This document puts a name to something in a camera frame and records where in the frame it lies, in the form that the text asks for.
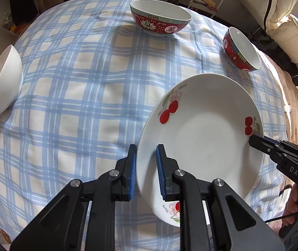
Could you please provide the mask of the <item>deep cherry plate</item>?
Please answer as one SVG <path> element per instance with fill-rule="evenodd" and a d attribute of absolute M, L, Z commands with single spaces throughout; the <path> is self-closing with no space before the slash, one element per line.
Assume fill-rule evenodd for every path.
<path fill-rule="evenodd" d="M 142 131 L 136 158 L 140 195 L 159 219 L 179 226 L 179 203 L 165 202 L 160 193 L 156 147 L 162 144 L 181 169 L 204 181 L 221 178 L 245 198 L 263 158 L 249 145 L 252 134 L 263 134 L 260 113 L 237 82 L 214 73 L 181 81 L 159 100 Z"/>

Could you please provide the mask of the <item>red patterned bowl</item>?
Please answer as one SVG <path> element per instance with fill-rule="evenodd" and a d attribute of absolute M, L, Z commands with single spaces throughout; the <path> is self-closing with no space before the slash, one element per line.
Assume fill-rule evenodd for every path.
<path fill-rule="evenodd" d="M 229 27 L 223 38 L 223 49 L 231 63 L 246 72 L 261 67 L 258 53 L 249 39 L 235 27 Z"/>
<path fill-rule="evenodd" d="M 135 23 L 154 37 L 177 33 L 192 20 L 189 11 L 183 7 L 158 0 L 131 1 L 130 10 Z"/>

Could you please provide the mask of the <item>plain white bowl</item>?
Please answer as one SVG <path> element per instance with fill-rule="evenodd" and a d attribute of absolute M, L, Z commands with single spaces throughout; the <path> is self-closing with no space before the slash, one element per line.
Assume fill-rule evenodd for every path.
<path fill-rule="evenodd" d="M 0 55 L 0 114 L 17 99 L 23 82 L 22 60 L 13 45 Z"/>

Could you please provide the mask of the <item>blue plaid tablecloth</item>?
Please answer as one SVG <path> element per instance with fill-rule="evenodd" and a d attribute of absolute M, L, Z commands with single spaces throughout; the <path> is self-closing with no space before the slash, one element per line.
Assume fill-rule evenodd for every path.
<path fill-rule="evenodd" d="M 241 84 L 264 132 L 286 138 L 284 102 L 266 61 L 233 67 L 227 27 L 193 13 L 179 33 L 148 36 L 132 0 L 71 0 L 42 13 L 15 44 L 23 85 L 0 115 L 0 229 L 14 240 L 71 180 L 95 179 L 137 143 L 150 112 L 176 83 L 199 73 Z"/>

